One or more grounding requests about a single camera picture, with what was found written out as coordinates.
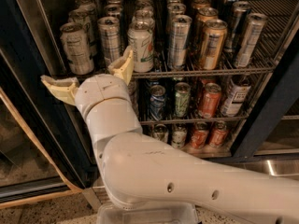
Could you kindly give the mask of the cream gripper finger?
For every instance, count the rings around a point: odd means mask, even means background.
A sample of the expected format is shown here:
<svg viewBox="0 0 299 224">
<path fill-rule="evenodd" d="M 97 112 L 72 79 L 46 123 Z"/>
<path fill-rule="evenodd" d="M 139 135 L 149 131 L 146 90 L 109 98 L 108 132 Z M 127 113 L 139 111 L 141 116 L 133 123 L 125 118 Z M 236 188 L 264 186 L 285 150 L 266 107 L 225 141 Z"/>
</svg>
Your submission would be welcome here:
<svg viewBox="0 0 299 224">
<path fill-rule="evenodd" d="M 134 71 L 134 53 L 131 46 L 128 46 L 123 55 L 109 65 L 108 71 L 126 84 L 130 83 Z"/>
<path fill-rule="evenodd" d="M 56 99 L 69 105 L 75 104 L 75 96 L 79 87 L 79 82 L 76 77 L 54 79 L 43 75 L 40 79 L 43 85 Z"/>
</svg>

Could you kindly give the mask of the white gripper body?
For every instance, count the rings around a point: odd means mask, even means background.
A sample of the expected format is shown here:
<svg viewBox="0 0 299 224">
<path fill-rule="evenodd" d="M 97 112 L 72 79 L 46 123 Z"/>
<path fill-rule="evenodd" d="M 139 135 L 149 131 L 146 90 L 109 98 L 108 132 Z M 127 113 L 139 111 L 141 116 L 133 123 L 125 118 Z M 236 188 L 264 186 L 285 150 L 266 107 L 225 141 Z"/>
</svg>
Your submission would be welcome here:
<svg viewBox="0 0 299 224">
<path fill-rule="evenodd" d="M 82 116 L 87 116 L 93 107 L 110 99 L 130 100 L 126 83 L 109 74 L 87 78 L 78 88 L 75 105 Z"/>
</svg>

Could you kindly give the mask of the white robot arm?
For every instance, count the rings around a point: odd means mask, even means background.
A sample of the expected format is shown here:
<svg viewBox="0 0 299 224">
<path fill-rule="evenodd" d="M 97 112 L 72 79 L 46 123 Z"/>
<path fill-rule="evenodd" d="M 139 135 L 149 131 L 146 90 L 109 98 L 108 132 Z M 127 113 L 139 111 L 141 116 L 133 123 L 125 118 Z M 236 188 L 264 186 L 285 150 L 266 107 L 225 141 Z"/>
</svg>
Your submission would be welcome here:
<svg viewBox="0 0 299 224">
<path fill-rule="evenodd" d="M 142 133 L 128 84 L 133 52 L 84 82 L 43 76 L 57 99 L 87 124 L 109 199 L 119 208 L 148 202 L 202 206 L 243 224 L 299 224 L 299 182 L 205 161 Z"/>
</svg>

